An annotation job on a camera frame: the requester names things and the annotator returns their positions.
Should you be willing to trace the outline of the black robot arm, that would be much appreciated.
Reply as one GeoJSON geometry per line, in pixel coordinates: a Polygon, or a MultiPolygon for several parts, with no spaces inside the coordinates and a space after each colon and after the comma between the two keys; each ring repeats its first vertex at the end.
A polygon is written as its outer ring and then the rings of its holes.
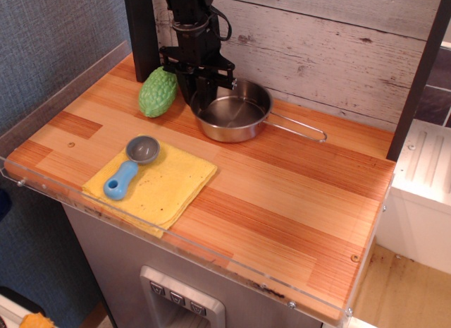
{"type": "Polygon", "coordinates": [[[166,0],[173,13],[172,28],[178,44],[160,48],[163,69],[176,75],[187,104],[197,103],[206,109],[215,99],[218,88],[235,89],[235,64],[223,57],[221,45],[232,34],[221,35],[219,20],[226,16],[213,6],[214,0],[166,0]]]}

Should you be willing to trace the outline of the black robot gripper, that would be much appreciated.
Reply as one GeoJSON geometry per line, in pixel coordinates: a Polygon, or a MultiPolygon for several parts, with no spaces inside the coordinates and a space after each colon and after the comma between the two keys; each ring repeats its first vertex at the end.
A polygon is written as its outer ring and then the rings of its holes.
{"type": "Polygon", "coordinates": [[[201,14],[193,23],[173,20],[178,45],[160,48],[164,70],[176,74],[183,98],[194,113],[207,109],[220,87],[235,89],[235,64],[221,55],[221,43],[230,39],[232,27],[228,25],[228,34],[221,36],[220,18],[228,21],[218,10],[201,14]]]}

